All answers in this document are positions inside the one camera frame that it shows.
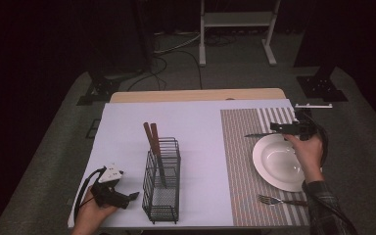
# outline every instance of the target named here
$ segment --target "knife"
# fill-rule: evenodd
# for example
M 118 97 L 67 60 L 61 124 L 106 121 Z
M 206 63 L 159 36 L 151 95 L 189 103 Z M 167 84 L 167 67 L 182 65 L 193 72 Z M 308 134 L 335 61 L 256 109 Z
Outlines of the knife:
M 248 135 L 245 135 L 244 137 L 261 138 L 261 137 L 264 137 L 264 136 L 267 136 L 267 135 L 271 135 L 271 134 L 278 134 L 278 133 L 277 132 L 272 132 L 272 133 L 248 134 Z

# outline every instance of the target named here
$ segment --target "fork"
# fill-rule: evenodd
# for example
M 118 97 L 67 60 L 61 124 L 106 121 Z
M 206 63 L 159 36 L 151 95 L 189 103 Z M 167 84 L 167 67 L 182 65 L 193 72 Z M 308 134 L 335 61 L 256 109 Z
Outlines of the fork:
M 276 205 L 280 203 L 284 204 L 290 204 L 290 205 L 295 205 L 295 206 L 302 206 L 302 207 L 307 207 L 307 202 L 306 201 L 297 201 L 297 200 L 292 200 L 292 201 L 283 201 L 278 198 L 273 198 L 273 197 L 267 197 L 263 195 L 258 195 L 258 200 L 261 201 L 264 204 L 268 205 Z

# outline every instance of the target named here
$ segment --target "power cord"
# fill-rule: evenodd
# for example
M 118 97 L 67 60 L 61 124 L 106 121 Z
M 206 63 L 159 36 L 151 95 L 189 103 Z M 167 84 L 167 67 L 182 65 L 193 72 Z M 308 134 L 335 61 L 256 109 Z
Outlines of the power cord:
M 353 226 L 353 223 L 341 212 L 341 211 L 338 211 L 337 209 L 331 207 L 330 205 L 328 205 L 326 202 L 324 202 L 323 200 L 319 199 L 318 197 L 316 197 L 315 195 L 313 195 L 311 192 L 309 192 L 308 190 L 306 190 L 306 193 L 308 193 L 312 198 L 313 200 L 315 200 L 317 203 L 319 203 L 322 207 L 324 207 L 326 210 L 328 210 L 329 212 L 333 213 L 334 215 L 336 215 L 338 218 L 340 218 L 346 225 L 347 227 L 349 228 L 349 230 L 351 231 L 351 234 L 352 235 L 356 235 L 358 234 L 356 232 L 356 229 L 355 229 L 355 226 Z
M 170 54 L 170 53 L 183 53 L 183 54 L 190 56 L 194 60 L 195 65 L 197 66 L 197 70 L 198 70 L 198 77 L 199 77 L 199 80 L 200 80 L 200 89 L 202 90 L 203 89 L 203 79 L 201 77 L 201 68 L 200 68 L 200 65 L 199 65 L 197 59 L 195 58 L 195 56 L 192 55 L 189 52 L 186 52 L 186 51 L 169 51 L 169 52 L 163 53 L 163 55 Z
M 93 177 L 93 175 L 95 175 L 96 173 L 102 173 L 106 170 L 106 167 L 103 167 L 103 168 L 99 168 L 97 170 L 95 170 L 94 172 L 92 172 L 85 180 L 84 180 L 84 183 L 83 185 L 81 186 L 80 188 L 80 192 L 78 193 L 78 196 L 77 196 L 77 199 L 75 200 L 75 205 L 74 205 L 74 221 L 77 219 L 77 215 L 78 215 L 78 211 L 80 210 L 80 207 L 81 207 L 81 200 L 83 198 L 83 195 L 84 195 L 84 192 L 85 190 L 87 189 L 87 186 L 88 186 L 88 183 L 90 182 L 90 179 L 91 177 Z
M 167 62 L 166 62 L 166 60 L 164 60 L 162 58 L 159 58 L 159 57 L 154 57 L 154 59 L 158 59 L 158 60 L 163 61 L 164 62 L 164 67 L 161 70 L 157 71 L 157 72 L 152 72 L 150 70 L 150 74 L 149 75 L 143 76 L 143 77 L 137 79 L 136 81 L 134 81 L 132 84 L 130 84 L 130 86 L 126 89 L 126 91 L 130 91 L 134 85 L 136 85 L 140 81 L 142 81 L 144 79 L 147 79 L 149 77 L 152 77 L 152 76 L 154 76 L 157 79 L 157 82 L 159 82 L 159 80 L 161 80 L 162 82 L 164 82 L 164 87 L 166 87 L 166 82 L 164 80 L 158 78 L 157 75 L 160 74 L 161 72 L 163 72 L 164 70 L 166 70 Z
M 210 30 L 210 33 L 206 35 L 206 42 L 205 44 L 210 47 L 223 47 L 229 44 L 232 44 L 237 41 L 237 37 L 232 35 L 233 39 L 229 39 L 228 37 L 221 36 L 219 33 L 211 34 L 213 32 L 213 28 Z
M 165 50 L 161 50 L 161 51 L 154 51 L 154 54 L 163 54 L 163 53 L 170 52 L 172 50 L 187 46 L 187 45 L 193 43 L 194 41 L 196 41 L 198 38 L 200 38 L 200 34 L 198 34 L 194 38 L 191 38 L 191 39 L 189 39 L 189 40 L 187 40 L 187 41 L 185 41 L 185 42 L 183 42 L 179 45 L 176 45 L 174 47 L 171 47 L 171 48 L 168 48 L 168 49 L 165 49 Z
M 302 114 L 312 122 L 316 126 L 317 133 L 320 136 L 320 139 L 322 141 L 322 158 L 320 161 L 320 166 L 323 166 L 326 162 L 326 157 L 328 156 L 328 146 L 329 146 L 329 139 L 328 139 L 328 133 L 326 132 L 326 129 L 318 124 L 309 114 L 302 112 Z
M 261 235 L 268 235 L 268 234 L 270 234 L 270 233 L 271 233 L 271 229 L 269 229 L 266 233 L 261 234 Z
M 94 199 L 94 197 L 92 197 L 91 199 L 89 199 L 89 200 L 85 201 L 84 203 L 80 204 L 80 207 L 86 205 L 88 202 L 90 202 L 90 201 L 93 200 L 93 199 Z

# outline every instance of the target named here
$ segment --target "white plate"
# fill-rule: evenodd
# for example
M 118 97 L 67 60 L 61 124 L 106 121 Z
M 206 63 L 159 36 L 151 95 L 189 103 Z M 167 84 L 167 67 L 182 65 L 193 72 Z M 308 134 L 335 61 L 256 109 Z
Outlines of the white plate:
M 289 192 L 302 191 L 304 173 L 292 144 L 281 134 L 267 135 L 257 142 L 253 163 L 261 177 L 274 187 Z

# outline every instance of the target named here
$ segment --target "gray carpet floor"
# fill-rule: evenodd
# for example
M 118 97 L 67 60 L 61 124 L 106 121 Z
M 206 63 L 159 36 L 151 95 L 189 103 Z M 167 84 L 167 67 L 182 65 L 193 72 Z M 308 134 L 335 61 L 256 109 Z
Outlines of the gray carpet floor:
M 266 60 L 260 44 L 262 38 L 263 35 L 238 36 L 234 43 L 224 47 L 208 47 L 207 65 L 201 68 L 203 89 L 278 87 L 292 104 L 329 104 L 321 99 L 306 98 L 296 81 L 296 76 L 314 74 L 317 70 L 293 68 L 301 34 L 274 34 L 271 45 L 278 62 L 275 67 Z M 184 40 L 187 37 L 160 36 L 157 49 Z M 179 50 L 191 53 L 198 60 L 197 45 Z M 162 58 L 167 65 L 158 75 L 162 80 L 159 81 L 160 89 L 200 89 L 199 72 L 192 57 L 171 53 Z M 152 71 L 163 67 L 163 61 L 154 60 Z M 119 90 L 126 91 L 140 77 L 123 82 Z M 330 152 L 323 170 L 340 198 L 343 211 L 359 233 L 376 234 L 376 114 L 349 75 L 336 68 L 331 79 L 349 101 L 333 103 L 333 109 L 313 111 L 313 117 L 327 129 L 330 137 Z M 0 234 L 70 233 L 67 220 L 93 144 L 93 140 L 85 136 L 104 108 L 103 102 L 76 105 L 90 83 L 88 73 L 84 72 L 71 87 L 0 218 Z M 149 77 L 131 90 L 158 89 L 157 79 Z M 120 230 L 110 232 L 125 234 Z M 308 228 L 276 228 L 270 234 L 308 234 Z

